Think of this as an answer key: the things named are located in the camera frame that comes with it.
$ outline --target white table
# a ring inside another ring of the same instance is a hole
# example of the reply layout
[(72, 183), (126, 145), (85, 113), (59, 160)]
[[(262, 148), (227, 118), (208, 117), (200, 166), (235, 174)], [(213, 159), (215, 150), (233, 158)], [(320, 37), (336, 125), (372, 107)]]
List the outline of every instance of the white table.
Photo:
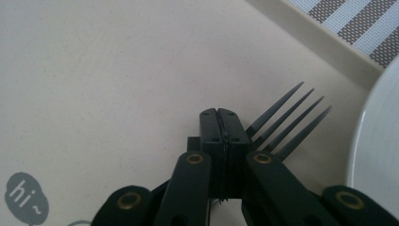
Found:
[[(3, 1), (0, 193), (26, 172), (50, 205), (43, 225), (92, 220), (113, 191), (169, 179), (202, 110), (227, 108), (247, 127), (300, 81), (297, 98), (315, 88), (308, 105), (326, 96), (312, 117), (333, 110), (285, 164), (320, 192), (344, 183), (364, 79), (246, 1)], [(3, 203), (0, 216), (26, 225)], [(245, 225), (240, 202), (216, 206), (211, 225)]]

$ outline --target striped placemat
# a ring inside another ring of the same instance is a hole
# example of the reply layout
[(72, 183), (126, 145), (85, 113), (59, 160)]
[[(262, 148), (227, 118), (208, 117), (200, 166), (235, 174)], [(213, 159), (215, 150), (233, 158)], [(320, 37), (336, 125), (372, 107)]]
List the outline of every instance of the striped placemat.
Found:
[(399, 55), (397, 0), (290, 1), (383, 67)]

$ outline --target speech bubble logo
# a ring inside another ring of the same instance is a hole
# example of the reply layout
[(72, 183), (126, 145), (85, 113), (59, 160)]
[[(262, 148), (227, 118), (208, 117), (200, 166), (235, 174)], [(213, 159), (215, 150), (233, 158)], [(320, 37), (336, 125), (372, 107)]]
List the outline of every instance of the speech bubble logo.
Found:
[(41, 225), (49, 214), (49, 202), (39, 182), (31, 175), (18, 172), (7, 182), (5, 195), (9, 211), (30, 226)]

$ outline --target fork tine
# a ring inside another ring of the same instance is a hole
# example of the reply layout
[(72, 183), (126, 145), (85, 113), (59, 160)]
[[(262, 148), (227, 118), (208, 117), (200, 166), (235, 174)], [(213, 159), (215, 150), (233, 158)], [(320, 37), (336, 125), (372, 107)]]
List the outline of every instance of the fork tine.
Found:
[(262, 133), (254, 142), (253, 145), (258, 149), (272, 134), (276, 129), (305, 101), (306, 98), (311, 95), (314, 89), (311, 89), (306, 93), (299, 101), (297, 101), (293, 106), (290, 107), (276, 122), (274, 122), (264, 133)]
[(275, 102), (269, 109), (267, 109), (261, 117), (259, 117), (255, 122), (253, 122), (249, 128), (246, 130), (248, 137), (253, 137), (262, 126), (270, 120), (270, 118), (284, 105), (284, 103), (302, 86), (303, 82), (300, 82), (290, 91), (288, 91), (281, 99)]
[(303, 130), (301, 130), (294, 138), (292, 138), (284, 147), (282, 147), (277, 153), (276, 157), (279, 160), (284, 161), (284, 159), (290, 155), (290, 153), (304, 140), (308, 134), (316, 127), (320, 121), (328, 114), (331, 110), (331, 106), (329, 106), (326, 110), (324, 110), (316, 119), (314, 119), (309, 125), (307, 125)]
[(264, 147), (263, 151), (272, 152), (277, 145), (285, 138), (287, 135), (323, 100), (323, 96), (319, 98), (313, 105), (311, 105), (308, 109), (306, 109), (302, 114), (298, 116), (291, 124), (287, 126), (279, 135), (277, 135), (266, 147)]

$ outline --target brass rivet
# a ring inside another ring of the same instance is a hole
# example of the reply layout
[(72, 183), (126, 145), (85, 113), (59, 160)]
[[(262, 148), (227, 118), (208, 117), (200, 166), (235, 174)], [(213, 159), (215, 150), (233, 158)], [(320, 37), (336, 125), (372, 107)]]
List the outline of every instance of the brass rivet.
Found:
[(253, 159), (262, 164), (267, 164), (272, 162), (272, 159), (264, 153), (255, 154), (255, 156), (253, 156)]
[(349, 193), (347, 191), (340, 191), (335, 195), (335, 198), (342, 204), (344, 204), (346, 207), (355, 209), (355, 210), (360, 210), (364, 208), (364, 201), (361, 200), (358, 196)]
[(141, 203), (141, 196), (136, 192), (127, 192), (118, 199), (118, 207), (123, 210), (133, 209)]
[(187, 156), (187, 158), (185, 160), (187, 160), (187, 162), (189, 162), (191, 164), (198, 164), (203, 161), (203, 157), (200, 154), (193, 153), (193, 154), (190, 154), (189, 156)]

